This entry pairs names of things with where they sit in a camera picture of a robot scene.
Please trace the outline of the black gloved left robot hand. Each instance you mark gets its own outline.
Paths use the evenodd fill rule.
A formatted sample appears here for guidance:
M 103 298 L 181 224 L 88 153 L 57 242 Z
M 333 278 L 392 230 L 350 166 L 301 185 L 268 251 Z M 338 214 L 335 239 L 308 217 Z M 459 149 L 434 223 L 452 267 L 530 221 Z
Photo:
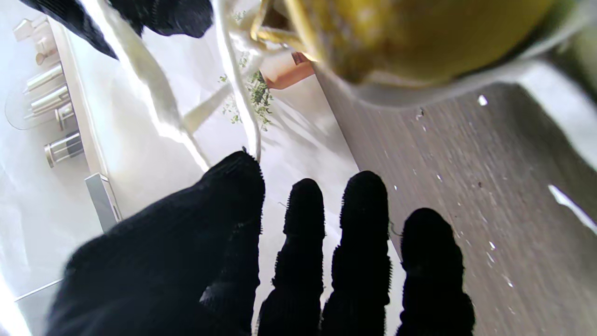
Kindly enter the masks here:
M 258 243 L 266 187 L 258 162 L 237 151 L 179 190 L 72 254 L 49 311 L 48 336 L 249 336 L 260 283 Z M 318 184 L 295 183 L 260 336 L 383 336 L 392 266 L 386 186 L 371 171 L 343 194 L 333 291 L 322 305 L 324 204 Z M 401 236 L 398 336 L 471 336 L 463 254 L 433 209 Z

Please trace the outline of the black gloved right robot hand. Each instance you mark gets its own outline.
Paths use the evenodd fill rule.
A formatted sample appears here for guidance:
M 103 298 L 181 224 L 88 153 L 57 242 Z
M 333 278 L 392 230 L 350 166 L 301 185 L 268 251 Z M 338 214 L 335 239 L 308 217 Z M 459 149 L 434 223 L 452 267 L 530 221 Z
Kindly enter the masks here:
M 61 23 L 103 55 L 117 59 L 79 1 L 23 0 L 22 3 Z M 142 35 L 144 28 L 149 28 L 162 36 L 201 38 L 213 24 L 210 0 L 109 0 L 108 4 L 138 36 Z

